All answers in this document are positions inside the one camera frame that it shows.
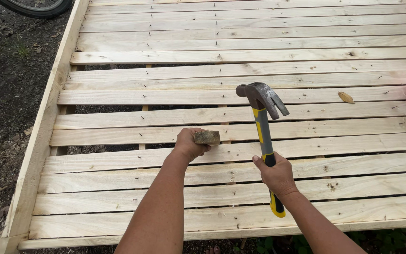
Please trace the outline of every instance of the hammer head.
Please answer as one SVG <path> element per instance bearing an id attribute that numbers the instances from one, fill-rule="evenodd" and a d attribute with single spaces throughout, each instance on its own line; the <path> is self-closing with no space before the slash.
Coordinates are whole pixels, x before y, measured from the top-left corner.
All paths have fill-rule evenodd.
<path id="1" fill-rule="evenodd" d="M 240 97 L 247 97 L 253 108 L 266 108 L 273 120 L 280 118 L 275 106 L 278 107 L 283 116 L 289 115 L 289 111 L 286 109 L 285 104 L 281 101 L 280 97 L 274 92 L 274 90 L 272 90 L 272 88 L 264 83 L 255 82 L 252 84 L 238 85 L 236 87 L 236 94 Z"/>

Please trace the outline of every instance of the toe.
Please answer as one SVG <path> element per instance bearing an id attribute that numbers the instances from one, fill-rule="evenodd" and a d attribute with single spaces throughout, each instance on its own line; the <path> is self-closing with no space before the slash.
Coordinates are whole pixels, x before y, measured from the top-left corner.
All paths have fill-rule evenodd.
<path id="1" fill-rule="evenodd" d="M 220 248 L 219 248 L 219 246 L 215 246 L 214 247 L 214 254 L 221 254 L 222 252 L 220 251 Z"/>

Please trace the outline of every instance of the bicycle wheel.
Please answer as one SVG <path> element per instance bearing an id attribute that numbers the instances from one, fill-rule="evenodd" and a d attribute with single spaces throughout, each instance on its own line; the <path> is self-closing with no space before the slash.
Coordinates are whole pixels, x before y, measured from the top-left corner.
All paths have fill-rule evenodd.
<path id="1" fill-rule="evenodd" d="M 0 0 L 5 8 L 35 19 L 52 19 L 67 11 L 73 0 Z"/>

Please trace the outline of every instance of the soil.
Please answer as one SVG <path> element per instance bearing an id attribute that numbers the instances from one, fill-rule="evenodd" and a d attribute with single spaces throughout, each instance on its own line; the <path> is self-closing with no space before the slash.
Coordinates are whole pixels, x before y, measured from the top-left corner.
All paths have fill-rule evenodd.
<path id="1" fill-rule="evenodd" d="M 10 205 L 16 179 L 29 141 L 25 134 L 35 121 L 51 67 L 59 48 L 70 11 L 52 20 L 35 20 L 12 13 L 0 6 L 0 211 Z M 143 66 L 120 66 L 133 68 Z M 86 69 L 109 69 L 110 66 L 86 66 Z M 137 111 L 140 107 L 78 107 L 78 113 Z M 69 153 L 89 150 L 113 151 L 120 147 L 72 147 Z M 122 147 L 123 150 L 134 149 Z M 0 234 L 6 214 L 0 212 Z M 365 233 L 374 239 L 374 233 Z M 290 236 L 275 237 L 278 253 L 296 253 L 289 244 Z M 183 253 L 202 254 L 209 246 L 219 245 L 223 253 L 233 253 L 233 246 L 240 246 L 242 239 L 201 240 L 184 243 Z M 365 245 L 369 253 L 377 248 Z M 27 253 L 42 254 L 100 254 L 112 253 L 115 245 L 78 248 L 31 250 Z M 248 239 L 243 253 L 256 253 L 256 238 Z M 398 251 L 406 254 L 406 248 Z"/>

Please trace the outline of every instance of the human arm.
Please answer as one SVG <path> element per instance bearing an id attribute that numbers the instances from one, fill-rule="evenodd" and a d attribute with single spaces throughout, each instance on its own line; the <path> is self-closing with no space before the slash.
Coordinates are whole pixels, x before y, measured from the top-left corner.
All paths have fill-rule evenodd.
<path id="1" fill-rule="evenodd" d="M 211 150 L 194 143 L 200 128 L 184 128 L 129 222 L 114 254 L 178 254 L 183 249 L 184 173 L 189 162 Z"/>
<path id="2" fill-rule="evenodd" d="M 276 164 L 268 167 L 261 158 L 253 162 L 261 171 L 262 181 L 275 193 L 307 239 L 315 254 L 344 253 L 364 254 L 360 246 L 342 233 L 320 213 L 296 187 L 291 163 L 275 152 Z"/>

